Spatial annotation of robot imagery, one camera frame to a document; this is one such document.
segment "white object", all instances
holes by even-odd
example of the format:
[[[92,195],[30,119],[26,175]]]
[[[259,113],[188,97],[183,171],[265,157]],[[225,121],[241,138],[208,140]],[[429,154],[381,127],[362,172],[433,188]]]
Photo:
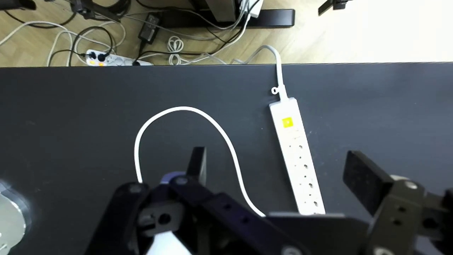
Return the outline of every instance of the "white object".
[[[232,146],[227,131],[222,129],[222,126],[218,121],[215,121],[215,119],[212,119],[208,113],[205,113],[205,112],[202,112],[201,109],[197,109],[197,107],[191,107],[191,106],[169,107],[169,109],[161,110],[157,114],[152,116],[149,120],[146,120],[142,124],[140,130],[137,131],[136,140],[133,143],[133,163],[135,163],[135,167],[136,167],[137,181],[143,182],[142,167],[140,167],[140,141],[142,141],[144,130],[153,121],[156,121],[157,119],[160,119],[160,117],[163,117],[166,114],[170,114],[173,112],[193,112],[193,113],[197,113],[197,114],[202,116],[205,120],[208,120],[218,130],[218,133],[224,137],[224,140],[227,143],[227,147],[228,147],[228,150],[231,153],[232,163],[234,163],[235,170],[236,170],[239,189],[241,189],[241,192],[244,195],[245,202],[251,206],[252,211],[255,211],[255,214],[258,214],[259,216],[265,216],[265,214],[259,208],[255,206],[255,204],[252,202],[252,199],[249,198],[249,195],[248,195],[248,192],[245,189],[244,180],[242,180],[242,171],[241,171],[241,165],[239,165],[239,158],[238,158],[236,150]]]
[[[259,12],[261,12],[261,8],[263,7],[263,2],[265,2],[265,0],[258,0],[258,2],[255,4],[255,1],[251,1],[251,0],[242,0],[242,2],[241,2],[241,11],[249,11],[249,8],[255,4],[255,7],[252,8],[252,11],[251,11],[251,15],[253,17],[253,18],[258,18],[259,17]]]
[[[280,102],[270,103],[269,107],[297,211],[302,215],[326,214],[297,100],[285,96]]]
[[[86,65],[89,66],[132,66],[133,61],[132,58],[126,58],[122,55],[116,55],[116,53],[109,53],[108,56],[102,56],[105,55],[103,51],[95,51],[95,49],[88,49],[86,51]],[[137,61],[140,65],[152,65],[150,62],[144,62],[144,61]]]

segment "power strip switch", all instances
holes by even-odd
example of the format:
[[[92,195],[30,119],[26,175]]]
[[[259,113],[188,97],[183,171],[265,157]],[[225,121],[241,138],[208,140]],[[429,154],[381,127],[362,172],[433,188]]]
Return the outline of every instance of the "power strip switch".
[[[269,107],[299,214],[326,214],[297,100],[285,96]]]

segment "floor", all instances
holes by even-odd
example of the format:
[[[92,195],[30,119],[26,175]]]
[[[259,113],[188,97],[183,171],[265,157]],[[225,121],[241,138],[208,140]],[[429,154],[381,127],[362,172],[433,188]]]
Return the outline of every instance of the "floor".
[[[169,4],[169,0],[144,0],[149,4]],[[71,15],[69,4],[64,0],[45,2],[35,0],[37,11],[14,10],[14,15],[31,19],[62,21]],[[246,58],[262,44],[270,44],[279,49],[285,63],[300,62],[425,62],[452,61],[453,35],[452,24],[453,1],[450,0],[354,0],[345,10],[328,11],[317,15],[317,0],[265,0],[263,7],[296,8],[296,25],[280,29],[248,29],[244,38],[225,49],[218,56],[224,61]],[[144,19],[146,11],[133,1],[129,14],[122,19],[127,35],[116,53],[135,58],[139,51],[137,32]],[[0,38],[17,28],[20,22],[0,12]],[[75,32],[85,27],[101,24],[88,21],[78,15],[67,27]],[[113,32],[116,41],[122,36],[118,24],[106,25]],[[55,29],[37,29],[24,27],[10,39],[0,41],[0,66],[45,66],[55,35]],[[212,36],[205,28],[177,29],[197,38]],[[160,31],[159,36],[146,49],[166,49],[167,39],[174,32]],[[92,32],[91,36],[106,41],[102,32]],[[187,51],[211,51],[219,41],[194,41],[181,36]],[[57,49],[69,48],[65,34],[57,42]],[[78,52],[86,49],[103,49],[103,46],[82,41]],[[52,61],[52,66],[67,65],[68,53],[60,53]],[[167,63],[166,56],[147,59],[153,63]],[[270,53],[261,53],[253,62],[273,62]],[[218,63],[210,59],[201,63]]]

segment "black tabletop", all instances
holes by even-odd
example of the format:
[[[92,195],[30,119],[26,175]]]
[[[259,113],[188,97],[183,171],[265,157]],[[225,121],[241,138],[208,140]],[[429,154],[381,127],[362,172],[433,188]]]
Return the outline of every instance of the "black tabletop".
[[[224,126],[259,208],[296,209],[268,107],[270,65],[0,72],[0,178],[30,199],[34,219],[14,255],[84,253],[113,189],[136,180],[136,131],[176,104]],[[453,65],[289,65],[285,80],[302,106],[328,212],[368,218],[341,181],[350,148],[430,191],[453,185]],[[191,113],[146,131],[146,181],[184,170],[194,146],[208,147],[208,187],[242,201],[225,143]]]

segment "black table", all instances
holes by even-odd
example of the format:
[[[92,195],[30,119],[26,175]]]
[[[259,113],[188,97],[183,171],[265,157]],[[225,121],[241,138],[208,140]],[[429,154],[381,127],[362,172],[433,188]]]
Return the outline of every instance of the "black table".
[[[137,129],[174,104],[219,120],[259,208],[296,208],[268,107],[270,65],[0,72],[0,178],[31,201],[34,216],[14,255],[82,253],[113,189],[135,180]],[[341,181],[350,148],[430,191],[453,185],[453,65],[289,65],[285,79],[302,106],[328,212],[368,218]],[[208,187],[242,201],[222,138],[191,113],[146,133],[147,182],[184,170],[194,146],[208,147]]]

